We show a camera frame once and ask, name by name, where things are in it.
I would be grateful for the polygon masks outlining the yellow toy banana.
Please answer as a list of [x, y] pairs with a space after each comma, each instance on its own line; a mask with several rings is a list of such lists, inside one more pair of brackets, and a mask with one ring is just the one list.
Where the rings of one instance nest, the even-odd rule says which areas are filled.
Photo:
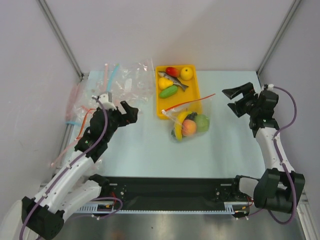
[[183, 135], [182, 135], [183, 121], [191, 113], [192, 113], [192, 111], [182, 111], [176, 117], [176, 121], [174, 123], [174, 134], [175, 134], [175, 138], [178, 141], [181, 141], [183, 138]]

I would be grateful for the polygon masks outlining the dark toy grape bunch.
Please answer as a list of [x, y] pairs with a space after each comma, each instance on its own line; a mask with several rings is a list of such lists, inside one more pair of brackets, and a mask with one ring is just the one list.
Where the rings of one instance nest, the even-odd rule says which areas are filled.
[[187, 117], [185, 118], [185, 120], [194, 121], [197, 115], [198, 115], [197, 112], [192, 112], [192, 113], [190, 113], [190, 114], [187, 115]]

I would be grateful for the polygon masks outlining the peach toy fruit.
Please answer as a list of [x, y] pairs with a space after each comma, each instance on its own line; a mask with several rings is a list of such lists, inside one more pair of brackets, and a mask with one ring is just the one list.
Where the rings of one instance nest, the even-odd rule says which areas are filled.
[[197, 131], [197, 124], [189, 119], [186, 119], [182, 123], [182, 135], [185, 137], [192, 136]]

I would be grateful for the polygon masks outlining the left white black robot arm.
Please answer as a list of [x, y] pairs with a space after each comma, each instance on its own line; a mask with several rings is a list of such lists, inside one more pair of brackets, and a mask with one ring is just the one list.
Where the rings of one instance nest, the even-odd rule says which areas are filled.
[[78, 140], [69, 160], [51, 181], [33, 198], [22, 199], [22, 228], [19, 239], [23, 239], [25, 228], [29, 228], [45, 240], [53, 239], [66, 220], [85, 203], [94, 200], [122, 202], [111, 195], [110, 182], [94, 174], [75, 191], [72, 187], [79, 178], [107, 150], [108, 143], [119, 127], [136, 123], [139, 110], [121, 101], [125, 113], [109, 101], [101, 102], [93, 113], [89, 126]]

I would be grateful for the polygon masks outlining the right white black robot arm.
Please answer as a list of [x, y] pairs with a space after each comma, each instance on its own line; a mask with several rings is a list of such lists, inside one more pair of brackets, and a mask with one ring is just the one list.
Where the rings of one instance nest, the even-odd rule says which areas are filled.
[[273, 84], [266, 84], [256, 92], [248, 82], [222, 90], [230, 100], [242, 95], [228, 107], [239, 118], [249, 115], [249, 128], [260, 147], [265, 166], [259, 179], [238, 175], [238, 183], [230, 188], [230, 194], [237, 201], [252, 197], [256, 208], [293, 214], [305, 186], [305, 177], [291, 166], [282, 146], [280, 133], [284, 128], [279, 127], [274, 118], [279, 102], [275, 88]]

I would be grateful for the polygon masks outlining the clear orange-zipper zip bag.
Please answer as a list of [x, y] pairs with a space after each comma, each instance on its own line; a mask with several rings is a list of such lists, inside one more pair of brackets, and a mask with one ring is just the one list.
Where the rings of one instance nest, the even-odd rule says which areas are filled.
[[176, 104], [161, 113], [172, 122], [170, 135], [176, 142], [185, 142], [209, 131], [212, 99], [215, 94]]

